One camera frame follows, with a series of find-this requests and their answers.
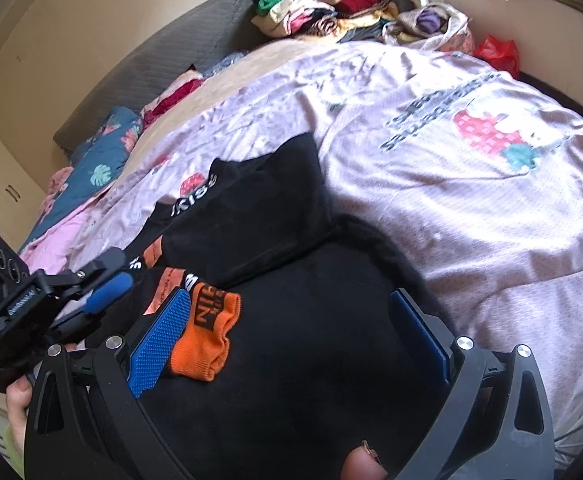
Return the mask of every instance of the silver screw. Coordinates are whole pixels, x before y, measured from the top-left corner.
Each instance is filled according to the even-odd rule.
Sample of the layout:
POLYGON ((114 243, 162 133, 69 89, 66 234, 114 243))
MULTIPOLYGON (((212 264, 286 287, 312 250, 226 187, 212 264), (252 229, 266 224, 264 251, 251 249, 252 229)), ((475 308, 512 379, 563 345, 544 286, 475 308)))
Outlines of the silver screw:
POLYGON ((518 353, 523 357, 529 357, 531 355, 531 348, 527 345, 518 345, 518 353))
POLYGON ((107 348, 110 350, 120 348, 120 346, 122 346, 122 337, 120 337, 119 335, 112 335, 110 338, 107 339, 105 345, 107 345, 107 348))
POLYGON ((462 348, 463 350, 471 350, 474 347, 474 342, 464 335, 456 339, 456 344, 458 348, 462 348))
POLYGON ((49 357, 55 357, 62 352, 62 346, 60 345, 51 345, 49 349, 47 349, 47 355, 49 357))

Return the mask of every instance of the red plastic bag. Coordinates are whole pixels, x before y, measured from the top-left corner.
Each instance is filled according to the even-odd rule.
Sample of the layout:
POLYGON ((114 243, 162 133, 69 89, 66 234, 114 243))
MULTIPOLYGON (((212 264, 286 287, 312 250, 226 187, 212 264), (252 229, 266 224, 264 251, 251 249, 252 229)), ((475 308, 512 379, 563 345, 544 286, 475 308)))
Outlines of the red plastic bag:
POLYGON ((514 79, 521 75, 518 49, 513 41, 500 41, 489 34, 476 48, 474 56, 484 59, 496 70, 506 70, 514 79))

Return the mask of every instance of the cabinet handle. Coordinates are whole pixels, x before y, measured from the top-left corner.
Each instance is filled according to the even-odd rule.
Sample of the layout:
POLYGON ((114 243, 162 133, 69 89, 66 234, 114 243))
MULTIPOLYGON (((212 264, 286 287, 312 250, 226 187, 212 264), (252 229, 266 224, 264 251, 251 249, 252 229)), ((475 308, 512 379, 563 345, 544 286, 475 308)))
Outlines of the cabinet handle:
POLYGON ((9 189, 11 189, 16 195, 18 195, 18 198, 20 198, 20 193, 18 193, 17 189, 15 189, 14 186, 12 186, 11 184, 8 184, 7 187, 9 189))
POLYGON ((18 199, 15 197, 15 195, 12 193, 12 191, 9 188, 5 187, 4 190, 7 193, 9 193, 9 195, 11 196, 11 198, 13 198, 16 202, 18 202, 18 199))

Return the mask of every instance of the wall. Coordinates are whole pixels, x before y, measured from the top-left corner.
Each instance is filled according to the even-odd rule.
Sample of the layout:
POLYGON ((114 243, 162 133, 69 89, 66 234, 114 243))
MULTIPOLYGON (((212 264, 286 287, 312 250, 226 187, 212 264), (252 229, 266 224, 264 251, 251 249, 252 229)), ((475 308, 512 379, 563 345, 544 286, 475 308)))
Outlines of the wall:
POLYGON ((0 50, 0 138, 44 189, 55 131, 120 60, 205 0, 35 0, 0 50))
POLYGON ((553 0, 445 0, 471 17, 476 43, 514 40, 521 70, 583 105, 583 13, 553 0))

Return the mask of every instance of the headboard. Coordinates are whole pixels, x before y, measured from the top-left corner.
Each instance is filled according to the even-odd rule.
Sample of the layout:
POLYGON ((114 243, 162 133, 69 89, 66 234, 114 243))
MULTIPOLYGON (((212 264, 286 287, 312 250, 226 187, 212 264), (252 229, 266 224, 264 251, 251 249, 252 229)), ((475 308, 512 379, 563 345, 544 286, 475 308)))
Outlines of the headboard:
POLYGON ((85 97, 55 133, 72 152, 93 135, 114 106, 139 112, 192 64, 204 71, 236 50, 253 50, 267 38, 250 20, 252 0, 208 0, 136 47, 85 97))

